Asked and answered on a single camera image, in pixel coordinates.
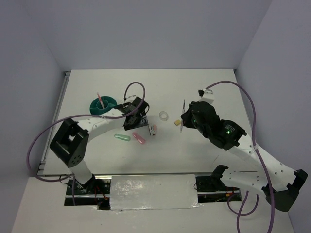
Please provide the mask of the pink pen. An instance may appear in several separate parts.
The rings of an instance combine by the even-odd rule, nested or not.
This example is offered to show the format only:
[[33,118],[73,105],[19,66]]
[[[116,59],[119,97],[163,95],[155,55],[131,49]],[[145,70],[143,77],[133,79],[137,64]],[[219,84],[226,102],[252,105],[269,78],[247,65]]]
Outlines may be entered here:
[[101,105],[102,109],[105,109],[105,106],[104,106],[103,100],[102,100],[102,98],[101,98],[101,96],[100,96],[100,94],[99,94],[98,92],[97,92],[97,97],[98,97],[98,99],[99,99],[99,103],[100,103],[100,105]]

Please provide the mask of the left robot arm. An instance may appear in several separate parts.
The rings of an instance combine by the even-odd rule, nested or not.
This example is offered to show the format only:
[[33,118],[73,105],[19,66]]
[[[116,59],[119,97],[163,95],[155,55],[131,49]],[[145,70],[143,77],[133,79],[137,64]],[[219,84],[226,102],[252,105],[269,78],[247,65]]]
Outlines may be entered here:
[[66,119],[50,143],[50,149],[69,168],[78,188],[85,194],[98,185],[97,179],[84,160],[88,142],[110,130],[131,130],[148,125],[150,105],[139,97],[112,107],[99,117],[74,121]]

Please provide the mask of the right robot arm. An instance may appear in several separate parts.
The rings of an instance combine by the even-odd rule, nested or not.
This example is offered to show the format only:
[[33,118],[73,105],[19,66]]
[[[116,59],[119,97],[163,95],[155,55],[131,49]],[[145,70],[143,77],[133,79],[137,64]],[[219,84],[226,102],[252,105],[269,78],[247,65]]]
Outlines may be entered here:
[[197,129],[213,145],[237,156],[251,168],[247,173],[218,165],[208,179],[210,185],[217,190],[236,187],[265,195],[266,201],[277,210],[291,209],[308,177],[304,170],[294,170],[254,145],[242,127],[231,120],[220,119],[207,102],[192,102],[181,118],[184,127]]

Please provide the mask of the pink white mini stapler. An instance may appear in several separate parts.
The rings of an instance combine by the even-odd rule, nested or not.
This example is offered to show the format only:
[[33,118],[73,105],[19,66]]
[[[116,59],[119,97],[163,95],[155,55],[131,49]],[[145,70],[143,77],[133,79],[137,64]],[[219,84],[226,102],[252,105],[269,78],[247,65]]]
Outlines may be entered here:
[[149,133],[151,136],[155,136],[157,133],[157,126],[156,125],[149,125],[148,126]]

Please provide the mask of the pink highlighter cap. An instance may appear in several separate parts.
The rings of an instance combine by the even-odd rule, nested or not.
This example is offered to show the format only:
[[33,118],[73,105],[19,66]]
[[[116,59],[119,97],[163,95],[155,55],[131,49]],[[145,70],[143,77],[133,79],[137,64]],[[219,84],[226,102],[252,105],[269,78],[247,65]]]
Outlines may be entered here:
[[141,135],[139,135],[137,132],[133,132],[132,135],[140,144],[142,145],[145,144],[146,140]]

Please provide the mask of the green highlighter cap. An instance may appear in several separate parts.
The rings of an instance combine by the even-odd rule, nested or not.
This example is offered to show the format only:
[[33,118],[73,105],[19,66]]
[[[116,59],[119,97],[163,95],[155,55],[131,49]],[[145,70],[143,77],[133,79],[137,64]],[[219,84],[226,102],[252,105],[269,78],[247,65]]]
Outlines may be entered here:
[[123,134],[115,134],[114,137],[116,139],[119,139],[119,140],[123,140],[123,141],[130,141],[131,140],[131,137],[128,136],[128,135],[123,135]]

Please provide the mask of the yellow eraser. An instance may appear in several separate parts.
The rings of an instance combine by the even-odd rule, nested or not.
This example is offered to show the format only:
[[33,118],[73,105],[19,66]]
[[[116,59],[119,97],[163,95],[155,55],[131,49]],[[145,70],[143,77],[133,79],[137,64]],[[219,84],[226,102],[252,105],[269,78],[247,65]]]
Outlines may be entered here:
[[181,123],[182,123],[181,120],[176,120],[176,121],[174,122],[175,126],[179,126],[179,125],[181,125]]

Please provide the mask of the clear tape roll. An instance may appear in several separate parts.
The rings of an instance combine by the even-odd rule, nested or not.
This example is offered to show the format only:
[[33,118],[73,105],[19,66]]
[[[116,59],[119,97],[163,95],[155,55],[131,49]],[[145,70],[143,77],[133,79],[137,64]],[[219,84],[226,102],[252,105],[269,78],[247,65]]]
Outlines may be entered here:
[[167,112],[161,111],[161,112],[159,113],[159,118],[160,118],[160,120],[162,120],[162,121],[167,121],[168,118],[169,118],[169,115],[168,115]]

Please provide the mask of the teal round divided container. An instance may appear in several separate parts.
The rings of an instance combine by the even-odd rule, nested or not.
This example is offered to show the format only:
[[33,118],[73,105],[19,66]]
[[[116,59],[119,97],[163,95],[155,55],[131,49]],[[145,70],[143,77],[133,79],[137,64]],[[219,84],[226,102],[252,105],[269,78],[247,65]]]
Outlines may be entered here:
[[101,115],[117,105],[117,101],[111,96],[101,96],[102,101],[98,98],[90,104],[89,111],[92,115]]

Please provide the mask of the silver foil base cover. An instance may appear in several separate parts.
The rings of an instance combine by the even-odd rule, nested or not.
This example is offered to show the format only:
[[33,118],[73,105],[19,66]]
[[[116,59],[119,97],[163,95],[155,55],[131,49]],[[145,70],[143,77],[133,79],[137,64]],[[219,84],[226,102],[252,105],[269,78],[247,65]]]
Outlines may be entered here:
[[199,206],[195,176],[114,176],[110,185],[112,210],[190,209]]

